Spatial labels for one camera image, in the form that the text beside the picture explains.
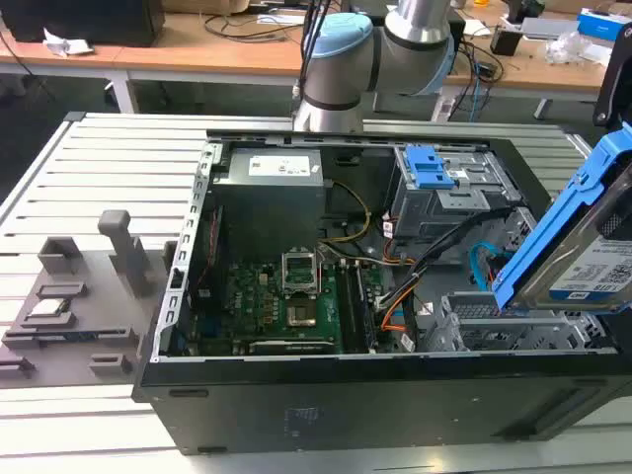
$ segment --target hard drive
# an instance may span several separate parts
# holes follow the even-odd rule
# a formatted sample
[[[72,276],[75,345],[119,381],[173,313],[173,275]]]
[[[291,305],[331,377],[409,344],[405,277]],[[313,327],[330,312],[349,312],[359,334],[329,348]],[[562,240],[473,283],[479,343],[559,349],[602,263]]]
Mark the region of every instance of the hard drive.
[[[617,311],[632,301],[632,127],[605,136],[497,275],[499,307]]]

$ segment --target open computer tower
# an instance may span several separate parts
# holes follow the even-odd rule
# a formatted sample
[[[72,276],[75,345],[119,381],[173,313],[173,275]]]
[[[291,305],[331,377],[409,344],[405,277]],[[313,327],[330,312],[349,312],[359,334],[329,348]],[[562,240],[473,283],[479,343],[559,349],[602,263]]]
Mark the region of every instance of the open computer tower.
[[[624,314],[496,305],[550,200],[507,140],[210,130],[134,397],[185,454],[549,438],[632,381]]]

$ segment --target floor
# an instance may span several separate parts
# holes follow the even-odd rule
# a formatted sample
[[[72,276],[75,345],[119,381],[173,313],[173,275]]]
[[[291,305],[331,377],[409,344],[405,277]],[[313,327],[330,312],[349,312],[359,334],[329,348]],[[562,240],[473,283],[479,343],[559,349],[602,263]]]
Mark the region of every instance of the floor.
[[[105,83],[97,79],[45,78],[44,87],[35,79],[26,78],[27,95],[0,99],[0,202],[12,190],[33,159],[48,141],[69,111],[116,112],[104,100]],[[290,89],[275,86],[242,86],[229,84],[203,85],[203,104],[191,84],[138,82],[136,94],[144,113],[204,114],[236,116],[289,115]],[[382,98],[383,112],[371,110],[372,96],[362,101],[364,116],[373,119],[428,120],[435,104],[434,96]],[[469,108],[468,101],[464,107]],[[592,125],[593,105],[560,102],[553,104],[548,119],[537,121],[532,113],[536,100],[492,99],[477,117],[478,121],[511,123],[560,124],[581,134],[594,145],[603,135]],[[453,120],[468,121],[469,113],[458,111]]]

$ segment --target cardboard box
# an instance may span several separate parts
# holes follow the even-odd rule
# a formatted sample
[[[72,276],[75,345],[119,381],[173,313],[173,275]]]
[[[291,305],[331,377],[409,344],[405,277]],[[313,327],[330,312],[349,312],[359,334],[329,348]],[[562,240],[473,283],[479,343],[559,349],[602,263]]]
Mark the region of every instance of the cardboard box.
[[[231,15],[248,8],[250,0],[162,0],[165,12]]]

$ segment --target slotted aluminum surface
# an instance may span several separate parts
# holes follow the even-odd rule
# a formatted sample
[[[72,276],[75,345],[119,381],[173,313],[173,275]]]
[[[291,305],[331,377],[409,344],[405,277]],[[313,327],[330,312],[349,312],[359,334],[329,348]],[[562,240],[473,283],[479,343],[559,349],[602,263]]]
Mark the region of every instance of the slotted aluminum surface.
[[[130,210],[145,248],[178,235],[207,128],[287,130],[286,118],[86,115],[65,122],[0,206],[0,335],[40,271],[53,233],[81,250],[107,250],[100,210]],[[557,127],[366,122],[367,131],[509,138],[551,194],[584,157]],[[0,390],[1,472],[407,473],[537,469],[629,472],[632,398],[620,399],[548,442],[184,457],[131,387]],[[598,464],[587,471],[582,465]]]

